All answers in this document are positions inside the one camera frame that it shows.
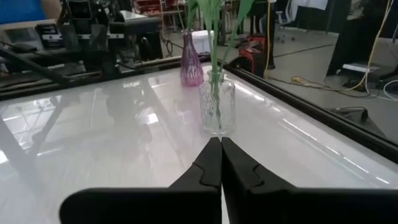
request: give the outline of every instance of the clear glass vase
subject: clear glass vase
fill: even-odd
[[[203,83],[203,69],[193,46],[192,33],[183,35],[184,47],[181,56],[180,79],[183,86],[198,86]]]
[[[199,86],[200,112],[203,128],[213,134],[225,134],[235,128],[235,84],[224,79],[222,72],[218,80],[211,78]]]

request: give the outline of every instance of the glossy white tabletop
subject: glossy white tabletop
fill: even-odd
[[[398,187],[393,162],[226,77],[228,136],[266,168],[302,187]],[[198,100],[173,69],[0,102],[0,223],[59,223],[62,200],[88,187],[168,187],[211,137]]]

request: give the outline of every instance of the white cloth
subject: white cloth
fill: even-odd
[[[296,20],[299,6],[325,10],[328,5],[328,0],[291,0],[291,1],[292,3],[290,5],[290,12],[291,12],[290,16],[291,19],[293,19],[293,21]]]

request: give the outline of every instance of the black metal frame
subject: black metal frame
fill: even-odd
[[[206,55],[200,56],[201,62],[209,62],[210,57]],[[115,78],[104,78],[104,77],[93,77],[85,80],[77,80],[67,85],[58,85],[56,83],[41,84],[39,86],[28,87],[21,90],[15,90],[7,93],[0,92],[0,100],[18,98],[21,96],[34,95],[39,93],[45,93],[49,91],[61,90],[66,88],[73,88],[82,85],[89,85],[99,82],[105,82],[114,79],[126,78],[136,75],[143,75],[147,73],[163,71],[171,68],[177,68],[180,66],[180,57],[167,58],[162,60],[156,60],[153,62],[145,62],[136,67],[134,71],[122,73],[120,76]],[[224,69],[239,78],[249,82],[250,84],[262,89],[268,94],[286,102],[290,106],[306,113],[312,118],[319,122],[327,125],[328,127],[338,131],[339,133],[351,138],[352,140],[362,144],[370,150],[380,154],[381,156],[389,159],[392,162],[398,164],[398,145],[391,142],[388,139],[384,139],[376,134],[370,133],[364,128],[357,126],[352,121],[344,119],[330,111],[324,110],[313,103],[304,100],[303,98],[289,93],[265,80],[256,77],[255,75],[234,68],[230,65],[225,65]]]

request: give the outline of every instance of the white box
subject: white box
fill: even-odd
[[[211,43],[213,44],[214,32],[211,31]],[[211,47],[209,45],[207,30],[192,32],[192,42],[195,50],[198,54],[211,53]]]

